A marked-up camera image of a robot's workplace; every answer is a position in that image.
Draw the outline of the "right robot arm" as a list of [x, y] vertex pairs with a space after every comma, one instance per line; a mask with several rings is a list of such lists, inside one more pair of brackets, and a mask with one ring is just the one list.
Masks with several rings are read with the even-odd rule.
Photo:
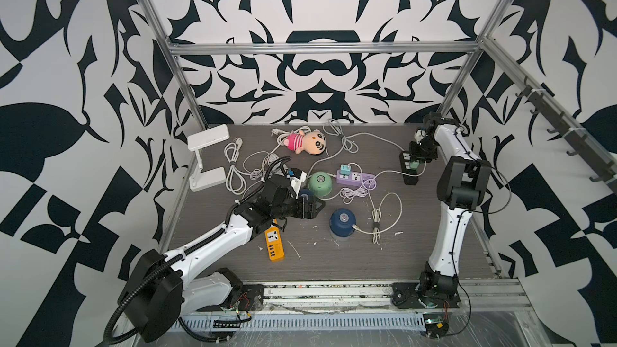
[[419, 297], [431, 302], [458, 300], [459, 260], [464, 235], [474, 211], [485, 197], [491, 165], [475, 154], [463, 138], [461, 125], [429, 112], [410, 150], [429, 163], [442, 152], [447, 164], [436, 188], [440, 225], [433, 251], [419, 278]]

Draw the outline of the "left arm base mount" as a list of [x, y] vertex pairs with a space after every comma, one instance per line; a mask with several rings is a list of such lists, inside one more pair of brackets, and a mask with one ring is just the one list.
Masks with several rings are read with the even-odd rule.
[[198, 312], [213, 312], [238, 309], [250, 312], [262, 307], [265, 286], [263, 284], [244, 284], [242, 288], [233, 288], [228, 298], [220, 305], [209, 305]]

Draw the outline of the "black power strip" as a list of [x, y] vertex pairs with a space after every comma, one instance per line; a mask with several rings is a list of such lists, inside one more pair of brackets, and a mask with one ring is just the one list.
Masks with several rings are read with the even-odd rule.
[[401, 152], [399, 155], [403, 182], [408, 186], [415, 186], [419, 181], [419, 161], [409, 152]]

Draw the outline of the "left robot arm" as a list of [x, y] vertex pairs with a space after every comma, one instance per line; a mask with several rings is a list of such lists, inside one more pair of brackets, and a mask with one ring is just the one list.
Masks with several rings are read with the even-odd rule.
[[220, 225], [171, 251], [144, 254], [121, 292], [104, 328], [104, 343], [120, 344], [135, 335], [153, 342], [183, 316], [201, 308], [235, 305], [243, 287], [220, 268], [202, 282], [198, 276], [216, 261], [288, 218], [314, 219], [326, 203], [302, 188], [295, 177], [274, 175], [245, 199], [235, 202]]

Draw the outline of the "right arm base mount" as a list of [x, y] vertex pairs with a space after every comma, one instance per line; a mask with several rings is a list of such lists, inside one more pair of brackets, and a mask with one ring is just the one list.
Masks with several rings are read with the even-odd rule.
[[452, 289], [441, 289], [431, 284], [426, 290], [420, 283], [393, 283], [391, 303], [398, 309], [459, 308], [461, 298]]

